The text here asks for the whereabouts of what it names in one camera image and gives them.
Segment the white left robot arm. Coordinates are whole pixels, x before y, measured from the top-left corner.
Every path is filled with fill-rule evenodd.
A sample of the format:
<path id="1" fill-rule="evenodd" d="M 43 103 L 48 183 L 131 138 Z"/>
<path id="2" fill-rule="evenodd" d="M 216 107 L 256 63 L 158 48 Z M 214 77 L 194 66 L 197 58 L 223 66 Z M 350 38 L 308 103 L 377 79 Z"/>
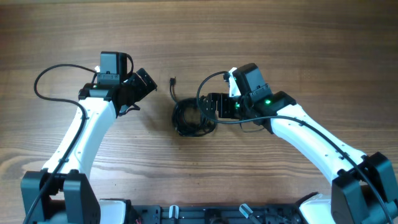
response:
<path id="1" fill-rule="evenodd" d="M 157 85 L 122 52 L 101 52 L 93 74 L 73 102 L 78 109 L 53 156 L 21 180 L 24 223 L 142 222 L 130 200 L 97 199 L 89 178 L 107 130 L 116 118 L 138 111 L 137 102 Z"/>

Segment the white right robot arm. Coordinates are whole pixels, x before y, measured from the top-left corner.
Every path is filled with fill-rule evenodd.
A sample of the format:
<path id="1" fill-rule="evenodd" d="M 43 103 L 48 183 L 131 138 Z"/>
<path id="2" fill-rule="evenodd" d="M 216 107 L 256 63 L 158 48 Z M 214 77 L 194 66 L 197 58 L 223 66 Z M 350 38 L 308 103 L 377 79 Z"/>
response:
<path id="1" fill-rule="evenodd" d="M 229 93 L 197 93 L 201 114 L 219 124 L 254 123 L 287 141 L 324 175 L 331 195 L 302 199 L 305 223 L 392 223 L 397 218 L 397 180 L 382 153 L 369 156 L 314 121 L 291 96 L 273 93 L 255 63 L 221 75 Z"/>

